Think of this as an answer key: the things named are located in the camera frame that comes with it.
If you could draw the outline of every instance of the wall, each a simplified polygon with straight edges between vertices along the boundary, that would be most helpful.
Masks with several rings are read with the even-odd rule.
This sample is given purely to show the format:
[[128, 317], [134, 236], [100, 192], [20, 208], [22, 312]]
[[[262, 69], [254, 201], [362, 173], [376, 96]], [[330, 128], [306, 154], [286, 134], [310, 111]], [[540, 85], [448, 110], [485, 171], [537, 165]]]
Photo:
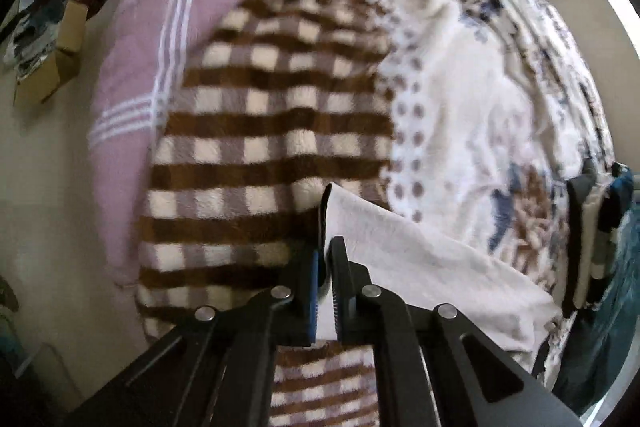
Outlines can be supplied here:
[[[39, 353], [33, 367], [63, 410], [139, 354], [104, 272], [86, 146], [101, 37], [115, 1], [87, 23], [79, 76], [33, 111], [12, 107], [15, 71], [0, 64], [0, 274], [20, 303], [17, 313], [0, 314], [10, 316], [25, 352]], [[42, 343], [62, 357], [78, 390], [54, 352], [39, 351]]]
[[596, 81], [616, 158], [640, 171], [640, 60], [607, 0], [547, 0], [564, 17]]

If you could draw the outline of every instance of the brown checkered blanket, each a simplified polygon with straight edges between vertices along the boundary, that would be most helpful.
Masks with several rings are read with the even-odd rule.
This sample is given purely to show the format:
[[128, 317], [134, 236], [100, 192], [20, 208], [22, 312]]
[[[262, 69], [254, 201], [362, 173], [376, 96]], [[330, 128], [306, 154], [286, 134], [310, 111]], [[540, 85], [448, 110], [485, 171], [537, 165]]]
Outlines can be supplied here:
[[[376, 81], [388, 41], [373, 10], [365, 0], [243, 0], [186, 71], [140, 222], [150, 338], [203, 304], [228, 309], [272, 285], [293, 251], [318, 243], [328, 182], [385, 203], [392, 123]], [[372, 372], [370, 350], [283, 350], [272, 414], [295, 425], [329, 407], [332, 423], [375, 422]]]

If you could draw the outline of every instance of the white towel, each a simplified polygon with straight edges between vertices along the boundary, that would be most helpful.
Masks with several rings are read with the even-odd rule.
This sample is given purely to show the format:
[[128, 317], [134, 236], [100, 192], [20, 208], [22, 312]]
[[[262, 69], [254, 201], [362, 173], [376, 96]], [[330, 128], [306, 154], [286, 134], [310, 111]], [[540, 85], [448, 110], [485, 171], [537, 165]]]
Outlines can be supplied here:
[[[325, 254], [331, 238], [343, 236], [349, 259], [367, 266], [373, 283], [421, 308], [453, 304], [531, 370], [553, 320], [561, 316], [551, 295], [498, 259], [424, 223], [418, 227], [338, 185], [329, 187], [321, 209]], [[332, 298], [330, 289], [319, 303], [321, 340], [336, 338]]]

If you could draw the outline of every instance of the teal fabric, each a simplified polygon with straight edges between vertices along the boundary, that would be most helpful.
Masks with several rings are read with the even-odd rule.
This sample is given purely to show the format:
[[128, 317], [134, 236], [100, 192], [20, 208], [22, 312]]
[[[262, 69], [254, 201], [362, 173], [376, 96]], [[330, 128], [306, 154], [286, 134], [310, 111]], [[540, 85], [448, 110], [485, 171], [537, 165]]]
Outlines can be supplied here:
[[599, 401], [620, 373], [640, 315], [640, 205], [619, 228], [614, 274], [602, 301], [578, 312], [553, 393], [576, 414]]

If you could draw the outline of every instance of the pink blanket with white stripes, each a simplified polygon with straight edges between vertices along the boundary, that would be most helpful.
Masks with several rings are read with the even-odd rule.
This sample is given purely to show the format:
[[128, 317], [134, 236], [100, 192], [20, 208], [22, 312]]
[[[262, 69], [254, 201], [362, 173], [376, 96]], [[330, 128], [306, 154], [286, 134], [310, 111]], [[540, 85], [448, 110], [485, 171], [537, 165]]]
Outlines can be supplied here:
[[138, 277], [134, 226], [148, 155], [186, 59], [239, 0], [118, 0], [105, 34], [89, 147], [98, 233], [118, 285]]

